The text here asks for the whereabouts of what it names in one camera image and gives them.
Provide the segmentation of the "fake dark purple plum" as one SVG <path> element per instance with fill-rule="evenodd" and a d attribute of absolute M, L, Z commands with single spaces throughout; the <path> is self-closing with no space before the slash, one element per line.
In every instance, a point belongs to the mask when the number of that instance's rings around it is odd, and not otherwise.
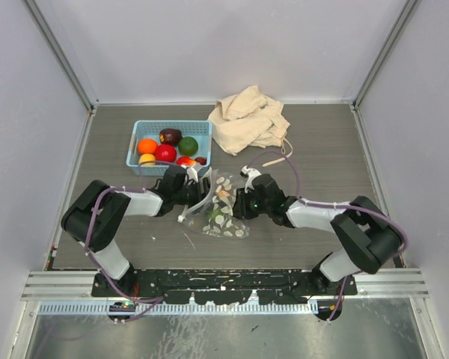
<path fill-rule="evenodd" d="M 205 166 L 206 163 L 207 163 L 207 158 L 205 158 L 205 157 L 196 157 L 196 158 L 195 158 L 195 161 L 196 161 L 198 164 Z"/>

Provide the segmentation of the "fake dark purple eggplant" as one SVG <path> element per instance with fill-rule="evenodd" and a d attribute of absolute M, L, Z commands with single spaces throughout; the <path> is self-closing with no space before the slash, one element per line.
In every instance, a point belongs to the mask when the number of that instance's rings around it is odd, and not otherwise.
<path fill-rule="evenodd" d="M 159 140 L 161 144 L 167 144 L 176 147 L 182 140 L 183 135 L 179 129 L 166 128 L 159 133 Z"/>

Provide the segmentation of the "fake red pear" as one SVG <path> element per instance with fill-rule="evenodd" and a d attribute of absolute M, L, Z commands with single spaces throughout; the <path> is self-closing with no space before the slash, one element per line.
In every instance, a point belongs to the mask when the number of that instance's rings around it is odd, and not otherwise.
<path fill-rule="evenodd" d="M 180 166 L 193 166 L 196 161 L 188 156 L 181 156 L 177 159 L 176 164 Z"/>

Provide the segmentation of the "fake red pomegranate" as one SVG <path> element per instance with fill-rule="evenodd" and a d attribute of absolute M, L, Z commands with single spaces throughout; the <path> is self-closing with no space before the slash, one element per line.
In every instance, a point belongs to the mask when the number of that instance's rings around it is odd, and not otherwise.
<path fill-rule="evenodd" d="M 177 157 L 175 147 L 170 144 L 160 144 L 154 153 L 156 160 L 161 162 L 174 162 Z"/>

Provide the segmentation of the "fake yellow lemon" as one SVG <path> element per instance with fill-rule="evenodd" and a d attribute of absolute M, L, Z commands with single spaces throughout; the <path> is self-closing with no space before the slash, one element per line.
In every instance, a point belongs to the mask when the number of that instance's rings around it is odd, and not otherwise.
<path fill-rule="evenodd" d="M 198 142 L 190 136 L 182 137 L 177 147 L 183 156 L 194 156 L 199 150 Z"/>

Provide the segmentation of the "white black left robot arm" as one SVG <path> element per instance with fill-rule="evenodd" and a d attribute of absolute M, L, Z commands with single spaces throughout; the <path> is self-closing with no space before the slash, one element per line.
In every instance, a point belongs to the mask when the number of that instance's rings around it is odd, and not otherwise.
<path fill-rule="evenodd" d="M 175 206 L 191 209 L 210 193 L 207 174 L 172 165 L 151 188 L 128 189 L 92 181 L 61 219 L 62 230 L 78 242 L 96 264 L 109 289 L 118 296 L 137 285 L 135 268 L 121 253 L 115 236 L 123 219 L 132 216 L 162 217 Z"/>

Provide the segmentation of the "fake yellow peach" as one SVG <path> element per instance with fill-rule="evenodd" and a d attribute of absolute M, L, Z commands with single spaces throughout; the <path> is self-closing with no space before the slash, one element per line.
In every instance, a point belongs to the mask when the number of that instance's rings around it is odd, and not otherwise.
<path fill-rule="evenodd" d="M 156 158 L 151 153 L 144 153 L 138 160 L 140 166 L 154 166 L 156 164 Z"/>

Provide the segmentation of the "fake green orange mango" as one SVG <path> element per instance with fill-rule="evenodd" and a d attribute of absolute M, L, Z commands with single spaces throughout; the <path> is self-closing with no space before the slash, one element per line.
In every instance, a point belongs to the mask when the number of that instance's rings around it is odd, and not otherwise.
<path fill-rule="evenodd" d="M 216 222 L 216 218 L 220 217 L 221 220 L 218 223 L 222 223 L 226 217 L 229 217 L 233 210 L 234 195 L 231 190 L 221 188 L 212 196 L 211 203 L 205 210 L 206 218 L 208 221 Z"/>

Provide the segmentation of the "clear zip top bag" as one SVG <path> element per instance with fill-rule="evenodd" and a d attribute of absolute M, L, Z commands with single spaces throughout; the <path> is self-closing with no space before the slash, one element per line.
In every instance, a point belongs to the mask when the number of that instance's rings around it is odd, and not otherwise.
<path fill-rule="evenodd" d="M 237 175 L 209 169 L 202 179 L 208 185 L 204 199 L 194 206 L 185 206 L 177 221 L 196 233 L 229 239 L 244 239 L 249 226 L 234 217 L 233 206 L 244 180 Z"/>

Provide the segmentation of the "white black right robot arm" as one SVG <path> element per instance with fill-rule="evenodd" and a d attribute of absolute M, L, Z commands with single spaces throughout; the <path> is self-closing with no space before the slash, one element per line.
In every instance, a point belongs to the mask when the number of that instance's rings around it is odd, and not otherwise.
<path fill-rule="evenodd" d="M 245 185 L 236 192 L 233 216 L 251 220 L 267 215 L 278 226 L 334 233 L 342 249 L 321 260 L 311 272 L 316 291 L 328 295 L 345 277 L 375 274 L 391 257 L 406 249 L 404 231 L 368 197 L 325 203 L 287 196 L 269 175 L 244 167 Z"/>

